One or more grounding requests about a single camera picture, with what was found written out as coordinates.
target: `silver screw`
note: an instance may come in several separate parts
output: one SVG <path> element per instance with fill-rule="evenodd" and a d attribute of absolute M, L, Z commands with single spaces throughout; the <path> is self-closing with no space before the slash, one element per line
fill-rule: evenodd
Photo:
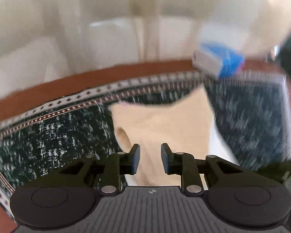
<path fill-rule="evenodd" d="M 197 185 L 188 186 L 186 189 L 190 193 L 199 193 L 202 190 L 202 188 L 200 186 L 197 186 Z"/>
<path fill-rule="evenodd" d="M 105 194 L 112 194 L 116 191 L 116 187 L 115 186 L 104 186 L 101 190 Z"/>

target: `patterned rug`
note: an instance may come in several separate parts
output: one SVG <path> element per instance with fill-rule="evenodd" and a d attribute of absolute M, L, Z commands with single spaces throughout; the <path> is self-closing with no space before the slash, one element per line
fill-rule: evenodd
<path fill-rule="evenodd" d="M 246 71 L 220 81 L 196 71 L 153 75 L 87 89 L 0 122 L 0 202 L 9 212 L 9 198 L 18 186 L 82 155 L 104 158 L 119 152 L 110 104 L 172 103 L 201 83 L 217 128 L 241 166 L 256 170 L 291 158 L 284 75 Z"/>

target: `ribbed surface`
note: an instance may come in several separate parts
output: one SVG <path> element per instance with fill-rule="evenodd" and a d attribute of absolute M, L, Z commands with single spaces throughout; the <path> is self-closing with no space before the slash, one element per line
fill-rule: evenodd
<path fill-rule="evenodd" d="M 183 196 L 178 187 L 127 187 L 116 197 L 103 198 L 95 211 L 73 226 L 39 231 L 19 227 L 15 233 L 245 233 L 215 217 L 201 198 Z M 280 226 L 265 231 L 288 233 Z"/>

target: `red brown table edge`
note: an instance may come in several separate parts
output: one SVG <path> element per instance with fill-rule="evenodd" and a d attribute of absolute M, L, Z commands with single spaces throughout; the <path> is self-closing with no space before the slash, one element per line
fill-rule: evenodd
<path fill-rule="evenodd" d="M 17 116 L 46 102 L 80 92 L 87 88 L 115 81 L 163 73 L 175 73 L 194 70 L 191 60 L 148 62 L 139 64 L 117 65 L 111 68 L 86 72 L 44 83 L 20 92 L 15 92 L 0 100 L 0 121 Z M 247 60 L 243 70 L 276 72 L 285 74 L 275 63 L 261 60 Z M 287 76 L 291 105 L 291 79 Z M 5 214 L 0 206 L 0 233 L 8 233 L 16 224 Z"/>

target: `white curtain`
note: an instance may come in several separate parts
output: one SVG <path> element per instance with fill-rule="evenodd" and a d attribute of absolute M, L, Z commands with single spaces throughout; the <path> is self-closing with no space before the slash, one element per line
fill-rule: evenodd
<path fill-rule="evenodd" d="M 291 0 L 0 0 L 0 98 L 113 66 L 190 58 L 200 41 L 263 55 Z"/>

